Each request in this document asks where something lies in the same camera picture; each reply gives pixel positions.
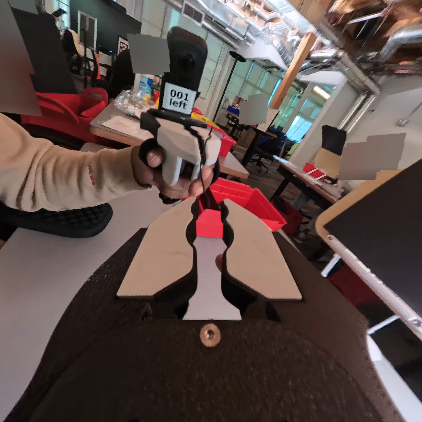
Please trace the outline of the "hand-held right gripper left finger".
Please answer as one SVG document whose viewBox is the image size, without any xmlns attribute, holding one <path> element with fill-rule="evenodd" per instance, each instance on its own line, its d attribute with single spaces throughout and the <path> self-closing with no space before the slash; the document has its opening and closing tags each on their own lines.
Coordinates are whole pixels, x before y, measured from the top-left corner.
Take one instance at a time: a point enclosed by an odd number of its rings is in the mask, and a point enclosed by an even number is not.
<svg viewBox="0 0 422 422">
<path fill-rule="evenodd" d="M 117 297 L 152 298 L 196 269 L 198 216 L 198 199 L 190 197 L 157 217 L 148 226 Z"/>
</svg>

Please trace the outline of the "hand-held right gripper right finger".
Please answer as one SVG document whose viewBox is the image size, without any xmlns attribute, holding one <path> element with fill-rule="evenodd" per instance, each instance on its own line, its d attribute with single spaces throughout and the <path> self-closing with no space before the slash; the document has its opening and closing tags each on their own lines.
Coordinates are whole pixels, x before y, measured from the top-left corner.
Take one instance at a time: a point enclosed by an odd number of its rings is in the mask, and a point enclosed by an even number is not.
<svg viewBox="0 0 422 422">
<path fill-rule="evenodd" d="M 272 230 L 259 217 L 230 199 L 221 211 L 233 235 L 226 250 L 228 275 L 270 300 L 301 300 L 302 294 Z"/>
</svg>

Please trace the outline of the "red plastic bin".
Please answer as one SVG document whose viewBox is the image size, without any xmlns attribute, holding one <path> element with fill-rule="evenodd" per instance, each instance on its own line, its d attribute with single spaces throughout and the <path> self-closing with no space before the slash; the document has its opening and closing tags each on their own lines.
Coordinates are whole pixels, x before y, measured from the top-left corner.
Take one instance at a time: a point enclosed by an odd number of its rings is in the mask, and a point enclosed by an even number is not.
<svg viewBox="0 0 422 422">
<path fill-rule="evenodd" d="M 219 178 L 209 187 L 209 193 L 199 198 L 196 234 L 200 237 L 222 238 L 220 203 L 229 199 L 260 218 L 272 231 L 283 228 L 287 221 L 257 188 Z"/>
</svg>

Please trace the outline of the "person's left forearm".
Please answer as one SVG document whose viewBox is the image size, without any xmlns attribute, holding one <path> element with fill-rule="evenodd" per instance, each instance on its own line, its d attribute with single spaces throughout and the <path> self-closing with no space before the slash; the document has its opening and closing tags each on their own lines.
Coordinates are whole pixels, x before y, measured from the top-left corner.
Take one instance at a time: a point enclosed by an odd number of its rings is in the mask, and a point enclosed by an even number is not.
<svg viewBox="0 0 422 422">
<path fill-rule="evenodd" d="M 9 117 L 0 117 L 0 201 L 35 212 L 94 207 L 148 189 L 133 175 L 133 147 L 98 152 L 68 150 L 35 138 Z"/>
</svg>

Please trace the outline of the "person's left hand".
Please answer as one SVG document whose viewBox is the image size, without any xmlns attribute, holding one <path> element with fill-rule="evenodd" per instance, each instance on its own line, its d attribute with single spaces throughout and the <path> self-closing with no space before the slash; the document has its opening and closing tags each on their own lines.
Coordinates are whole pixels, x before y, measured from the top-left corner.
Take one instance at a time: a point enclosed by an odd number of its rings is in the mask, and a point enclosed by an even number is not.
<svg viewBox="0 0 422 422">
<path fill-rule="evenodd" d="M 131 165 L 136 182 L 140 186 L 155 186 L 166 197 L 183 199 L 187 196 L 198 197 L 212 183 L 215 165 L 203 166 L 201 177 L 190 181 L 189 176 L 180 176 L 173 186 L 166 184 L 162 171 L 158 167 L 165 160 L 165 152 L 161 147 L 150 150 L 146 155 L 147 164 L 139 156 L 140 146 L 135 146 L 131 152 Z"/>
</svg>

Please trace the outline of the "clear plastic bag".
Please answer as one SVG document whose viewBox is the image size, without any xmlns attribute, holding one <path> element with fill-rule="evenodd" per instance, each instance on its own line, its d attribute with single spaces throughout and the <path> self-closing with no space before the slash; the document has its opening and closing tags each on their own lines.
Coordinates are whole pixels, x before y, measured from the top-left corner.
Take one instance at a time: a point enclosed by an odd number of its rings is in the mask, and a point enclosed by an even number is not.
<svg viewBox="0 0 422 422">
<path fill-rule="evenodd" d="M 113 105 L 120 112 L 138 120 L 142 113 L 146 113 L 149 109 L 156 109 L 156 104 L 152 100 L 146 102 L 131 90 L 121 91 L 113 100 Z"/>
</svg>

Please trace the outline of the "paper sheet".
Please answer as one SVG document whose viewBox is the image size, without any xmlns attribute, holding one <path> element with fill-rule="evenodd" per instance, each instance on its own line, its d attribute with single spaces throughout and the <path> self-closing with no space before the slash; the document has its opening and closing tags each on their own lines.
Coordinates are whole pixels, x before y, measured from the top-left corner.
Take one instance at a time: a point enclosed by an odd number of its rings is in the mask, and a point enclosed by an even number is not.
<svg viewBox="0 0 422 422">
<path fill-rule="evenodd" d="M 102 125 L 131 137 L 141 138 L 146 136 L 145 134 L 147 133 L 140 128 L 139 121 L 134 121 L 123 116 L 113 116 L 103 122 Z"/>
</svg>

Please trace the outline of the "white wipes tub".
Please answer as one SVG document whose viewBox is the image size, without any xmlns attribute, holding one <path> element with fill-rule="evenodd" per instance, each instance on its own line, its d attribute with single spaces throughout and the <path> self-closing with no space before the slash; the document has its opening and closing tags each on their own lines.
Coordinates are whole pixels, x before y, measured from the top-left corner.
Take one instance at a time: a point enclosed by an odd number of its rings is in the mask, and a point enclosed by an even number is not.
<svg viewBox="0 0 422 422">
<path fill-rule="evenodd" d="M 141 97 L 151 96 L 153 91 L 154 75 L 140 74 L 138 95 Z"/>
</svg>

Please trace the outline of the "yellow plastic crate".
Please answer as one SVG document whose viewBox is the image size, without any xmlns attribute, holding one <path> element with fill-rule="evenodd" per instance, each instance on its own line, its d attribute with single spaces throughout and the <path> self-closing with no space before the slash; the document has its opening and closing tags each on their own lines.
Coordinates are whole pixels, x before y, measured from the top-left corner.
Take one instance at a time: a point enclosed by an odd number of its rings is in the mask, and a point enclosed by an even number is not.
<svg viewBox="0 0 422 422">
<path fill-rule="evenodd" d="M 215 127 L 217 128 L 218 126 L 209 118 L 205 117 L 203 115 L 203 113 L 201 112 L 201 110 L 199 110 L 196 107 L 193 107 L 193 111 L 191 114 L 191 118 L 200 121 L 201 123 L 206 124 L 208 127 Z"/>
</svg>

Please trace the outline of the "wooden desk with black legs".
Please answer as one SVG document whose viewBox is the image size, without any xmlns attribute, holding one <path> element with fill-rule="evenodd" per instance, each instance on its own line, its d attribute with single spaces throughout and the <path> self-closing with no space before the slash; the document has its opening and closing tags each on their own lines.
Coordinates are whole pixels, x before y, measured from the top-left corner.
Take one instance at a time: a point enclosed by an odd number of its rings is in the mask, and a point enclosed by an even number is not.
<svg viewBox="0 0 422 422">
<path fill-rule="evenodd" d="M 273 155 L 279 164 L 277 172 L 283 180 L 273 193 L 270 201 L 280 197 L 282 192 L 292 184 L 303 193 L 308 200 L 312 200 L 320 209 L 327 210 L 331 205 L 341 199 L 342 191 L 333 185 L 327 184 L 323 179 L 316 179 L 307 174 L 289 161 Z"/>
</svg>

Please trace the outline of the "black-legged standing desk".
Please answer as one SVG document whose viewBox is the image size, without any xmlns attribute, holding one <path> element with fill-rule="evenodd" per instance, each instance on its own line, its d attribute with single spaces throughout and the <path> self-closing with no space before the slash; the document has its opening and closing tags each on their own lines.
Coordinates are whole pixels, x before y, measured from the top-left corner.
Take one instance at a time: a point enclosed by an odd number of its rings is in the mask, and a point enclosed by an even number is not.
<svg viewBox="0 0 422 422">
<path fill-rule="evenodd" d="M 240 124 L 239 116 L 227 108 L 224 109 L 224 113 L 227 118 L 227 126 L 230 129 L 230 136 L 236 140 L 236 147 L 245 149 L 240 161 L 243 167 L 246 167 L 256 154 L 255 150 L 260 140 L 275 139 L 276 145 L 278 145 L 279 136 L 274 131 L 270 129 L 267 131 L 260 130 L 257 125 Z"/>
</svg>

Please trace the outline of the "black floor lamp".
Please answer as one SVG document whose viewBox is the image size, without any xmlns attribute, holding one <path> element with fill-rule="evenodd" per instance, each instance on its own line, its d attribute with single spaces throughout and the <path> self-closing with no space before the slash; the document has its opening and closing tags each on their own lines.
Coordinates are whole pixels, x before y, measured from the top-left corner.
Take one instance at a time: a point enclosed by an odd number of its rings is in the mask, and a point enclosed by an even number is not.
<svg viewBox="0 0 422 422">
<path fill-rule="evenodd" d="M 217 118 L 217 115 L 219 113 L 219 110 L 221 108 L 221 105 L 222 105 L 222 102 L 223 102 L 223 99 L 224 99 L 224 94 L 225 94 L 225 92 L 227 90 L 227 87 L 229 85 L 230 79 L 231 79 L 231 77 L 233 75 L 233 72 L 235 70 L 235 67 L 236 67 L 237 63 L 238 62 L 245 63 L 245 61 L 246 61 L 246 59 L 242 55 L 240 55 L 238 52 L 236 52 L 234 50 L 230 50 L 229 51 L 229 55 L 230 55 L 231 58 L 233 58 L 234 62 L 233 62 L 233 65 L 231 67 L 231 70 L 229 72 L 229 75 L 226 78 L 225 86 L 224 86 L 224 89 L 222 90 L 221 96 L 219 98 L 219 103 L 218 103 L 218 105 L 216 107 L 216 110 L 215 110 L 214 116 L 212 118 L 212 121 L 215 121 L 215 119 Z"/>
</svg>

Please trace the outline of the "black backdrop panel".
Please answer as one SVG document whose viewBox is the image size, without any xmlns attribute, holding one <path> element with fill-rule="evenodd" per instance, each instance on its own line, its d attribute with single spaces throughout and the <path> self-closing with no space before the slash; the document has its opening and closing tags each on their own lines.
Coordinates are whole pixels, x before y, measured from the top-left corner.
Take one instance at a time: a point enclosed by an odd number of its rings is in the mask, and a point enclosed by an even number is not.
<svg viewBox="0 0 422 422">
<path fill-rule="evenodd" d="M 111 0 L 71 0 L 70 25 L 88 49 L 107 55 L 118 54 L 120 38 L 141 32 L 141 22 Z"/>
</svg>

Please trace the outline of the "black board with wood edge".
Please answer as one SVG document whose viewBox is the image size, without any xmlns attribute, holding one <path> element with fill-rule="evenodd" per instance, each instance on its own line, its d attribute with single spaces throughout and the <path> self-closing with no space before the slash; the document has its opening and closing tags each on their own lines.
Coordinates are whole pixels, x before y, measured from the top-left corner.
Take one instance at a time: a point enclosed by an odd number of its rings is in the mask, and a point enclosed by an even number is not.
<svg viewBox="0 0 422 422">
<path fill-rule="evenodd" d="M 421 340 L 422 161 L 381 171 L 321 213 L 318 235 Z"/>
</svg>

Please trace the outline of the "wooden post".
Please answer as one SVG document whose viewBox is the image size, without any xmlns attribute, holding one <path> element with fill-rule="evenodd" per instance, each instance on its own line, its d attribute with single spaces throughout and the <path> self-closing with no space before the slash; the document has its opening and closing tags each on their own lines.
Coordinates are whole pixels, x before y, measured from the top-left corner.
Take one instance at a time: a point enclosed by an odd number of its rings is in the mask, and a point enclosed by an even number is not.
<svg viewBox="0 0 422 422">
<path fill-rule="evenodd" d="M 279 107 L 281 106 L 284 98 L 288 93 L 288 90 L 296 79 L 299 71 L 301 70 L 303 62 L 309 55 L 316 40 L 317 36 L 314 33 L 308 32 L 305 34 L 305 36 L 299 43 L 298 49 L 293 57 L 293 60 L 290 63 L 288 70 L 286 71 L 274 97 L 272 98 L 272 101 L 270 103 L 271 109 L 279 109 Z"/>
</svg>

